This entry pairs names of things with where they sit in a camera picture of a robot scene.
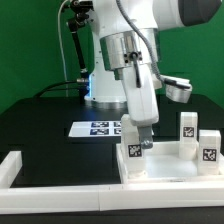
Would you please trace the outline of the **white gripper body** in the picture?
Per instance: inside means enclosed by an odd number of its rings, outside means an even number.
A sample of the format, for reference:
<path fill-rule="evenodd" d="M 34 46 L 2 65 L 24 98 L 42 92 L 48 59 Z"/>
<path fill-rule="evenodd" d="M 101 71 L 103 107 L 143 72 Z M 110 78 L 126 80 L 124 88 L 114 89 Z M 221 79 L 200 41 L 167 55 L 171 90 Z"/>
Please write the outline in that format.
<path fill-rule="evenodd" d="M 124 68 L 121 76 L 131 124 L 137 127 L 150 127 L 159 121 L 155 89 L 161 84 L 166 86 L 167 96 L 176 102 L 186 103 L 192 91 L 187 79 L 165 75 L 157 78 L 148 64 Z"/>

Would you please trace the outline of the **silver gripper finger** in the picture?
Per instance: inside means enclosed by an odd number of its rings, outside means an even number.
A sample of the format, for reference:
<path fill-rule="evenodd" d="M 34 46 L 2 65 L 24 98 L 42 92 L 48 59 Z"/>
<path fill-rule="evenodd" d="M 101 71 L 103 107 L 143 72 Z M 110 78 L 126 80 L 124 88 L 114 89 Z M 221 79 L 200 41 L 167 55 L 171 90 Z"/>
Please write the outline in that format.
<path fill-rule="evenodd" d="M 139 127 L 139 142 L 142 149 L 151 149 L 153 147 L 152 127 Z"/>

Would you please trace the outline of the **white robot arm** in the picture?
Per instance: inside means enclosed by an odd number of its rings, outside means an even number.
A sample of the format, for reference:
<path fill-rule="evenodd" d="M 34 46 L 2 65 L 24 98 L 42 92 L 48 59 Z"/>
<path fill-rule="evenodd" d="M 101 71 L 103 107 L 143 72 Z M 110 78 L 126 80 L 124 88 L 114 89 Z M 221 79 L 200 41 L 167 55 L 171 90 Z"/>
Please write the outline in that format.
<path fill-rule="evenodd" d="M 159 120 L 155 90 L 165 84 L 187 93 L 189 84 L 163 76 L 158 69 L 161 30 L 203 24 L 222 0 L 69 0 L 75 16 L 69 28 L 89 25 L 95 66 L 85 99 L 98 105 L 126 104 L 138 130 L 137 143 L 153 146 L 152 125 Z"/>

